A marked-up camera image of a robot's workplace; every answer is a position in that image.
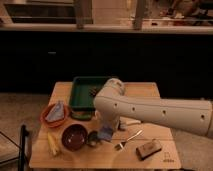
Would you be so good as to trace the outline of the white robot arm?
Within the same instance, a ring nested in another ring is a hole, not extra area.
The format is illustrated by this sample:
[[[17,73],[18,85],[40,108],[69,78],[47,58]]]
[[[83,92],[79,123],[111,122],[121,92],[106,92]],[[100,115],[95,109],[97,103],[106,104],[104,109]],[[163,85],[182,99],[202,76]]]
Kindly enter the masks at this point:
[[[111,78],[93,104],[105,123],[122,116],[213,139],[213,103],[209,100],[129,97],[125,84]]]

